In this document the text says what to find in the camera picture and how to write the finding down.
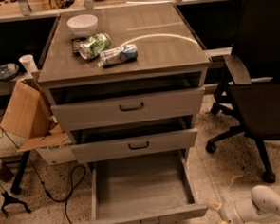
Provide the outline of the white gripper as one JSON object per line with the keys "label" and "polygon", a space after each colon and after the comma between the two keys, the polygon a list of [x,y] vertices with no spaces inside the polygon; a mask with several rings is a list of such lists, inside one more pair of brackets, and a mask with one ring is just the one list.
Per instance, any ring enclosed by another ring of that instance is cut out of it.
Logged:
{"label": "white gripper", "polygon": [[211,204],[211,209],[219,211],[220,217],[224,220],[219,224],[245,224],[254,222],[258,218],[257,208],[249,197],[224,204],[219,202]]}

